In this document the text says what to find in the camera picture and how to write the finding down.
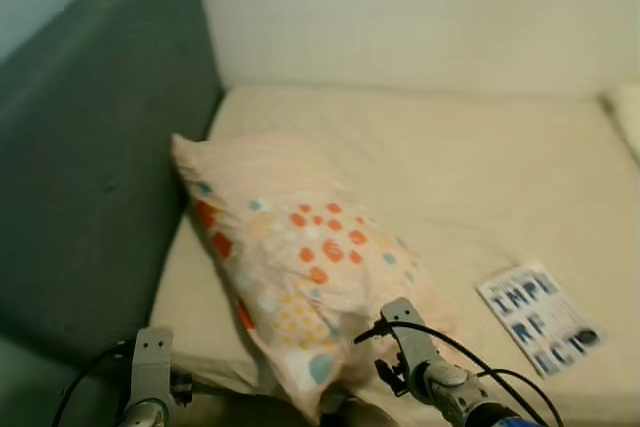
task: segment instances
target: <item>black cable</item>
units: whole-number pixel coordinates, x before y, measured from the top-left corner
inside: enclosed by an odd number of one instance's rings
[[[500,386],[504,390],[506,390],[511,395],[511,397],[513,397],[516,400],[516,402],[518,402],[522,406],[524,410],[527,411],[527,413],[531,416],[533,420],[535,420],[537,423],[539,423],[543,427],[549,427],[548,424],[544,421],[544,419],[540,417],[540,415],[533,409],[533,407],[529,405],[529,403],[518,393],[517,390],[511,387],[511,385],[502,377],[500,377],[497,374],[493,374],[493,369],[486,362],[484,362],[480,357],[478,357],[476,354],[474,354],[469,349],[467,349],[464,345],[460,344],[459,342],[452,339],[448,335],[443,334],[442,332],[438,332],[437,330],[431,329],[424,325],[414,324],[413,322],[393,321],[393,322],[388,322],[386,326],[388,328],[405,327],[407,329],[418,330],[420,332],[424,332],[433,337],[436,337],[437,339],[440,339],[443,342],[454,347],[456,350],[459,350],[465,356],[467,356],[471,361],[473,361],[473,363],[475,363],[478,367],[480,367],[483,371],[489,372],[487,375],[491,375],[493,380],[495,380],[498,384],[500,384]]]
[[[544,403],[547,404],[547,407],[549,407],[549,410],[551,411],[551,414],[553,415],[553,418],[555,419],[556,424],[558,424],[558,427],[564,427],[564,422],[562,422],[562,418],[560,417],[560,413],[556,409],[555,405],[553,405],[553,402],[551,402],[551,399],[549,397],[547,397],[547,395],[542,391],[542,389],[540,387],[538,387],[536,384],[534,384],[527,377],[525,377],[522,374],[519,374],[518,372],[515,372],[513,370],[509,370],[509,369],[485,370],[485,371],[482,371],[482,372],[478,373],[477,376],[478,376],[478,378],[480,378],[480,377],[484,377],[486,375],[492,375],[492,373],[501,374],[501,375],[510,375],[512,377],[520,379],[522,382],[527,384],[529,387],[531,387],[533,390],[535,390],[536,393],[542,398],[542,400],[544,400]]]
[[[64,414],[64,410],[66,409],[69,400],[71,400],[71,395],[73,394],[73,391],[76,389],[76,387],[78,387],[78,384],[80,384],[82,379],[89,375],[91,371],[100,364],[100,362],[110,356],[122,355],[125,357],[131,357],[131,355],[133,354],[134,345],[135,342],[132,341],[116,345],[111,349],[105,350],[100,355],[92,359],[87,365],[85,365],[80,373],[76,376],[76,378],[73,379],[73,382],[69,384],[69,387],[65,391],[64,396],[62,397],[62,401],[60,401],[60,405],[58,405],[58,410],[56,411],[56,415],[53,418],[51,427],[59,427],[60,421],[62,420],[62,415]]]

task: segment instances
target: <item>bed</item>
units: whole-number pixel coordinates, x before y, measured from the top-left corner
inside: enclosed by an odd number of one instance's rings
[[[185,213],[169,149],[174,132],[267,130],[330,156],[419,250],[469,346],[532,377],[474,285],[541,261],[609,333],[542,386],[567,425],[638,424],[638,167],[598,102],[225,93],[201,0],[77,0],[0,66],[2,335],[82,365],[150,323],[173,331],[174,360],[194,375],[281,396]],[[376,380],[355,394],[402,425],[443,422]]]
[[[423,256],[467,343],[531,378],[474,286],[542,262],[609,336],[597,355],[541,385],[567,425],[637,424],[638,169],[598,102],[247,85],[226,96],[209,138],[272,130],[303,134],[326,153],[378,221]],[[189,370],[235,391],[279,395],[224,284],[185,215],[151,324],[174,332],[176,361]],[[357,395],[401,425],[443,422],[380,381]]]

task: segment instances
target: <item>pillow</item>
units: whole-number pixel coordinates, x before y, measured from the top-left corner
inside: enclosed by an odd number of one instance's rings
[[[417,256],[369,216],[304,140],[261,134],[173,139],[196,212],[241,299],[239,313],[293,404],[318,422],[333,382],[396,362],[389,337],[354,346],[381,307],[406,297],[432,327],[456,320]]]
[[[636,160],[640,161],[640,81],[617,87],[605,97]]]

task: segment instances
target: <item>upholstered bed frame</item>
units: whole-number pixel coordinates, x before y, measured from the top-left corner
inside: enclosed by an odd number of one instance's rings
[[[0,67],[0,329],[82,362],[147,322],[222,95],[201,0],[77,0]]]

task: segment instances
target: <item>bed sheet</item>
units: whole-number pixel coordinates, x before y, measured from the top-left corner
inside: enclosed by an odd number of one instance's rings
[[[537,380],[567,425],[638,424],[638,170],[596,102],[245,86],[228,95],[210,138],[271,130],[316,144],[376,220],[422,255],[478,355]],[[608,331],[600,351],[545,381],[474,290],[533,260]],[[151,324],[174,332],[175,360],[194,373],[278,395],[225,292],[185,216]],[[356,394],[401,425],[446,425],[379,380]]]

